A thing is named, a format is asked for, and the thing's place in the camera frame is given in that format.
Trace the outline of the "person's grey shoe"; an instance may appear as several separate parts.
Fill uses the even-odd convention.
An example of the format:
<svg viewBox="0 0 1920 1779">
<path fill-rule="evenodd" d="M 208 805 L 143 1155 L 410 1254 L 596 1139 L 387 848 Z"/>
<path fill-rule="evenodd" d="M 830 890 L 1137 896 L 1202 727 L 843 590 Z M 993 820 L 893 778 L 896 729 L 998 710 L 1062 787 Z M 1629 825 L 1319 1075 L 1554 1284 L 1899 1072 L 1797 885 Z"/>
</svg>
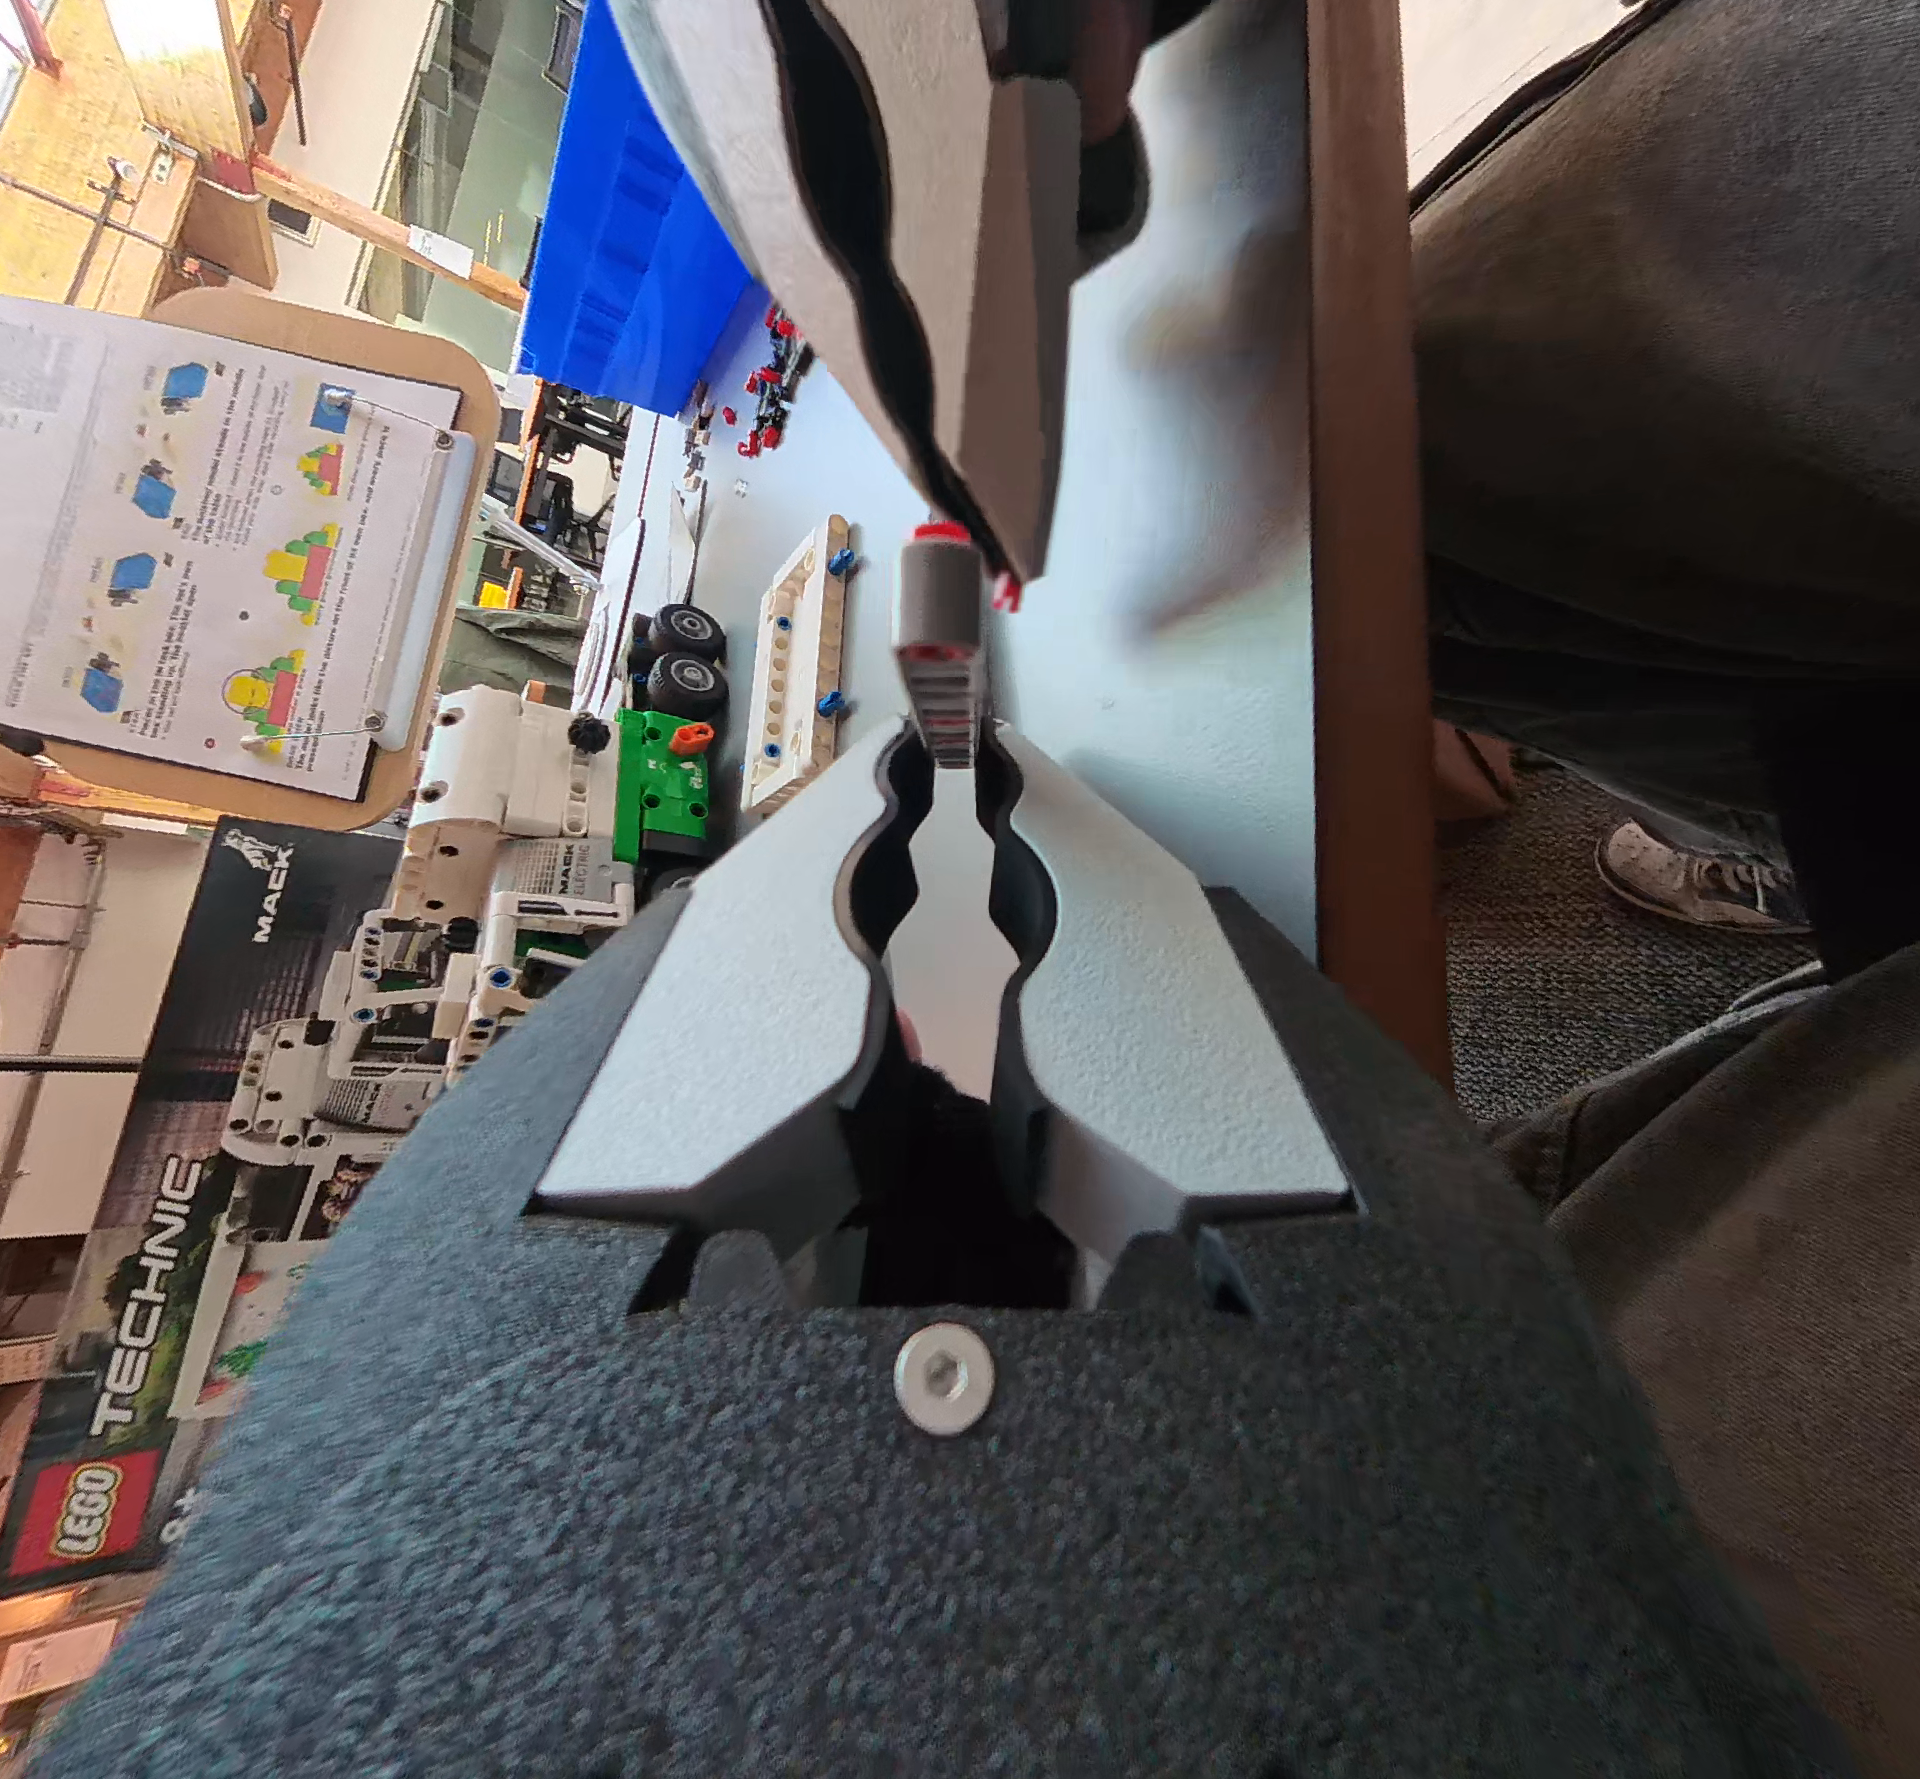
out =
<svg viewBox="0 0 1920 1779">
<path fill-rule="evenodd" d="M 1696 931 L 1811 936 L 1789 874 L 1760 858 L 1674 846 L 1639 821 L 1621 821 L 1601 838 L 1596 877 L 1621 901 Z"/>
</svg>

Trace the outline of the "white lego frame panel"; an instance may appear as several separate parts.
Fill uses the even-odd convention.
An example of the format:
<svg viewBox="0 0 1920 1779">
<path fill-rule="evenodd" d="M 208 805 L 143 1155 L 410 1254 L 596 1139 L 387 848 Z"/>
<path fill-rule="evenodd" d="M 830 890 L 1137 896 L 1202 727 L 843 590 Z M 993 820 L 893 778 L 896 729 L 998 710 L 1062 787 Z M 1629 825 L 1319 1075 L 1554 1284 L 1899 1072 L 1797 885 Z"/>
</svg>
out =
<svg viewBox="0 0 1920 1779">
<path fill-rule="evenodd" d="M 769 818 L 834 764 L 856 562 L 849 521 L 827 515 L 762 595 L 741 723 L 740 809 L 747 818 Z"/>
</svg>

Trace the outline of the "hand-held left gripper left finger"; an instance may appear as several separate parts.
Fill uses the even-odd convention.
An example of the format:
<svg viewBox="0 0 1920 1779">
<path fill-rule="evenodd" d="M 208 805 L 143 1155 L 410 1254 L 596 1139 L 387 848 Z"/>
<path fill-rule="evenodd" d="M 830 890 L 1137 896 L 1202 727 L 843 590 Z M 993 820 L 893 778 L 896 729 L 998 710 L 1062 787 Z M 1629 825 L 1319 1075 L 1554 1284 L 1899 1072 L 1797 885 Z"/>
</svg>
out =
<svg viewBox="0 0 1920 1779">
<path fill-rule="evenodd" d="M 536 1228 L 638 1248 L 665 1304 L 704 1244 L 800 1307 L 859 1305 L 903 1066 L 889 946 L 919 896 L 919 738 L 893 718 L 691 888 L 536 1183 Z"/>
</svg>

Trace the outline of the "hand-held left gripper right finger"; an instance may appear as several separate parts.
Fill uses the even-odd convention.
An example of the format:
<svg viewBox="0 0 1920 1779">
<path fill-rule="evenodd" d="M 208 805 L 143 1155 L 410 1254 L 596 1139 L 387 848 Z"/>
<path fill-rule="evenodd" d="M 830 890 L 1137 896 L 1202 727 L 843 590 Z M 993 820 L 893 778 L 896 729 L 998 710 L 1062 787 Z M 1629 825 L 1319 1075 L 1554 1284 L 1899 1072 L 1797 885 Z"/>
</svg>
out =
<svg viewBox="0 0 1920 1779">
<path fill-rule="evenodd" d="M 989 1092 L 1012 1206 L 1092 1311 L 1140 1240 L 1356 1216 L 1347 1165 L 1196 876 L 1008 723 L 979 742 L 1015 953 Z"/>
</svg>

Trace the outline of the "green white lego truck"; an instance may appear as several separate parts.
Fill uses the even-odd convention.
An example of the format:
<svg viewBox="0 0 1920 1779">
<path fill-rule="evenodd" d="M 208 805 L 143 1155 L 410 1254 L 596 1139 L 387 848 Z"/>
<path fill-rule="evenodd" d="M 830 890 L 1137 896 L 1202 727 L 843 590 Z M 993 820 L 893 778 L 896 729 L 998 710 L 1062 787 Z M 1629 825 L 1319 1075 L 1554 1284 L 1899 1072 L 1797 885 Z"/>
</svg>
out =
<svg viewBox="0 0 1920 1779">
<path fill-rule="evenodd" d="M 667 602 L 633 620 L 605 706 L 442 697 L 400 868 L 327 974 L 336 1079 L 456 1080 L 660 883 L 714 856 L 724 661 L 719 623 Z"/>
</svg>

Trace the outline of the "lego set box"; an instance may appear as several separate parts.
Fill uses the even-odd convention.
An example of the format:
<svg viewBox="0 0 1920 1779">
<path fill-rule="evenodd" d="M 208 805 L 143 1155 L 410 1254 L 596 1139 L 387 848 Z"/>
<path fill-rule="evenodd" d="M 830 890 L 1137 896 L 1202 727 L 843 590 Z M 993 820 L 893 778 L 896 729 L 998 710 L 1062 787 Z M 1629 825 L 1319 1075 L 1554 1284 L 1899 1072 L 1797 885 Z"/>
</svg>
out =
<svg viewBox="0 0 1920 1779">
<path fill-rule="evenodd" d="M 59 1004 L 3 1079 L 3 1595 L 158 1565 L 294 1287 L 437 1066 L 343 1004 L 401 844 L 220 820 L 134 833 Z M 25 1116 L 23 1136 L 12 1127 Z"/>
</svg>

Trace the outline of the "person's right hand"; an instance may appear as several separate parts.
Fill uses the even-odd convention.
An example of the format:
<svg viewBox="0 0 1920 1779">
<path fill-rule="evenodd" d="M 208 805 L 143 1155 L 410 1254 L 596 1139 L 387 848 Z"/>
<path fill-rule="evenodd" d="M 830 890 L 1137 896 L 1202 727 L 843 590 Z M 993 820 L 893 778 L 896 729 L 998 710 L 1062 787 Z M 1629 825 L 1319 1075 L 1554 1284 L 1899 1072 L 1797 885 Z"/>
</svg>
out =
<svg viewBox="0 0 1920 1779">
<path fill-rule="evenodd" d="M 1069 0 L 1071 85 L 1086 147 L 1124 127 L 1140 62 L 1153 37 L 1156 0 Z"/>
</svg>

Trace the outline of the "person's grey trousers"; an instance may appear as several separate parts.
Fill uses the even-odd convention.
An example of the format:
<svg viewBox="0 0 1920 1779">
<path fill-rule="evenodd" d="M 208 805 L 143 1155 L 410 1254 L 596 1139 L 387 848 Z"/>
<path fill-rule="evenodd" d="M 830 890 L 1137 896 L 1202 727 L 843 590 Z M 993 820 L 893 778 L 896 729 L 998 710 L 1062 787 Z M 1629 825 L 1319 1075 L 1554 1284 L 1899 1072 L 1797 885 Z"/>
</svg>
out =
<svg viewBox="0 0 1920 1779">
<path fill-rule="evenodd" d="M 1863 1775 L 1915 1775 L 1915 0 L 1622 0 L 1414 194 L 1431 677 L 1822 974 L 1492 1133 Z"/>
</svg>

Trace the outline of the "blue plastic bin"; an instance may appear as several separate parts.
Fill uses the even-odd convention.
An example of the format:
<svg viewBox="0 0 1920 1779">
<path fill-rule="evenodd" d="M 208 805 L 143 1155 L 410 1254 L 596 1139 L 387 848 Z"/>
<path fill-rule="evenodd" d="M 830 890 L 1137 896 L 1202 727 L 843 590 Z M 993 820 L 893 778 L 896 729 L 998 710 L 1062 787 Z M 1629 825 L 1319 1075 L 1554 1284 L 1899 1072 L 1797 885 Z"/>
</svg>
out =
<svg viewBox="0 0 1920 1779">
<path fill-rule="evenodd" d="M 766 303 L 586 0 L 517 374 L 674 419 Z"/>
</svg>

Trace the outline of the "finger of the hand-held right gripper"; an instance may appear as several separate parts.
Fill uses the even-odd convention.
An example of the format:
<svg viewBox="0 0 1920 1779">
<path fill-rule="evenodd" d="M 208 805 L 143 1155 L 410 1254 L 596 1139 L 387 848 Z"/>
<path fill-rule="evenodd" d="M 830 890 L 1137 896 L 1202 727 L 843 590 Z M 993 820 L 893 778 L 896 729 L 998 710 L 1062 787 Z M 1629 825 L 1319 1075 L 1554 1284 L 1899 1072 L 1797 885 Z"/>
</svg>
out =
<svg viewBox="0 0 1920 1779">
<path fill-rule="evenodd" d="M 658 0 L 658 31 L 714 215 L 915 491 L 982 542 L 937 443 L 932 345 L 893 254 L 893 160 L 846 26 L 825 0 Z"/>
<path fill-rule="evenodd" d="M 879 362 L 932 505 L 998 573 L 1042 573 L 1077 263 L 1068 0 L 809 0 L 873 110 Z"/>
</svg>

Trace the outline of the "pile of small lego pieces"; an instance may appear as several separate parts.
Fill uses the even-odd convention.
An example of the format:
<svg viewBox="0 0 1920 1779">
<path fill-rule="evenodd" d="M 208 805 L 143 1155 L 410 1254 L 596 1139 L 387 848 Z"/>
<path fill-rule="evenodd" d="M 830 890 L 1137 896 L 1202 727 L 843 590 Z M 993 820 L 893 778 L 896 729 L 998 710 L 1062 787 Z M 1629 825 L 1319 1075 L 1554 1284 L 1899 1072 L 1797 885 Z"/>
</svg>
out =
<svg viewBox="0 0 1920 1779">
<path fill-rule="evenodd" d="M 762 312 L 762 338 L 766 360 L 757 365 L 740 385 L 741 397 L 750 404 L 747 421 L 741 421 L 736 405 L 724 402 L 719 395 L 724 387 L 717 389 L 708 378 L 695 382 L 684 410 L 688 465 L 704 463 L 717 424 L 736 433 L 734 445 L 741 459 L 757 459 L 782 445 L 800 385 L 813 365 L 813 349 L 778 302 L 766 303 Z"/>
</svg>

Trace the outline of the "grey lego beam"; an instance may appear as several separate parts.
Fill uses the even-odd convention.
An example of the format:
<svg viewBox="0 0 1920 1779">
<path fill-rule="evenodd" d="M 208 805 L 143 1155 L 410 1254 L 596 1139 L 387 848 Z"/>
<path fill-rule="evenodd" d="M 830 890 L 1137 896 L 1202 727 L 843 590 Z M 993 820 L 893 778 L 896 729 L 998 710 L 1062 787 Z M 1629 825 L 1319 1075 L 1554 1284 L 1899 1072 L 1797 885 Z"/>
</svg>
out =
<svg viewBox="0 0 1920 1779">
<path fill-rule="evenodd" d="M 900 550 L 893 653 L 927 756 L 971 773 L 989 710 L 985 564 L 975 545 Z"/>
</svg>

